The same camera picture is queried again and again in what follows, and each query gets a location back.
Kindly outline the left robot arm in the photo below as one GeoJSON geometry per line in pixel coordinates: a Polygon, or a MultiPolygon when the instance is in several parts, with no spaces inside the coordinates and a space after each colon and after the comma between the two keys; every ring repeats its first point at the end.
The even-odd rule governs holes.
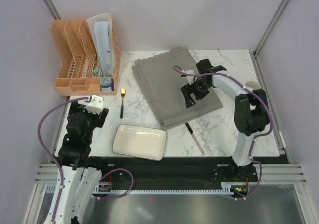
{"type": "Polygon", "coordinates": [[[38,140],[58,168],[52,203],[44,221],[46,224],[82,223],[95,185],[109,177],[107,166],[88,165],[94,129],[103,127],[108,112],[109,110],[104,107],[103,98],[92,96],[63,102],[41,118],[37,127],[38,140]],[[58,156],[55,157],[43,142],[41,127],[53,111],[65,105],[70,105],[67,133],[64,135],[58,156]]]}

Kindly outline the grey scalloped placemat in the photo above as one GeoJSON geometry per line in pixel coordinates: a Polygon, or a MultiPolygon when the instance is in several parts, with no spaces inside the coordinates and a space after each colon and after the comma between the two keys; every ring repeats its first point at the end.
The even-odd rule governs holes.
{"type": "Polygon", "coordinates": [[[173,66],[195,70],[196,61],[185,48],[175,48],[147,59],[139,59],[132,66],[134,77],[163,130],[168,130],[223,107],[213,89],[209,94],[186,108],[180,90],[187,79],[182,78],[173,66]]]}

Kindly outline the white rectangular plate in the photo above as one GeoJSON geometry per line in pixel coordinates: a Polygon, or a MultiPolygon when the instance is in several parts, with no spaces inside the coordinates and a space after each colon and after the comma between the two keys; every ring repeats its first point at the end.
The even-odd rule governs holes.
{"type": "Polygon", "coordinates": [[[130,157],[160,161],[167,133],[161,129],[122,124],[118,127],[112,151],[130,157]]]}

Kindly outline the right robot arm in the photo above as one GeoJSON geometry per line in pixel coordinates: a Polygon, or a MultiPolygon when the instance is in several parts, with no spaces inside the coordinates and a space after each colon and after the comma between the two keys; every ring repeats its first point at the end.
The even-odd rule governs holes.
{"type": "Polygon", "coordinates": [[[234,181],[246,176],[245,166],[253,162],[253,149],[256,139],[272,132],[273,120],[268,108],[266,92],[252,89],[233,78],[223,66],[212,66],[209,59],[196,64],[198,74],[193,70],[184,71],[179,66],[174,70],[187,78],[187,84],[180,90],[188,109],[196,101],[205,98],[210,88],[218,88],[235,103],[234,123],[239,132],[235,151],[232,155],[234,165],[228,168],[228,175],[234,181]]]}

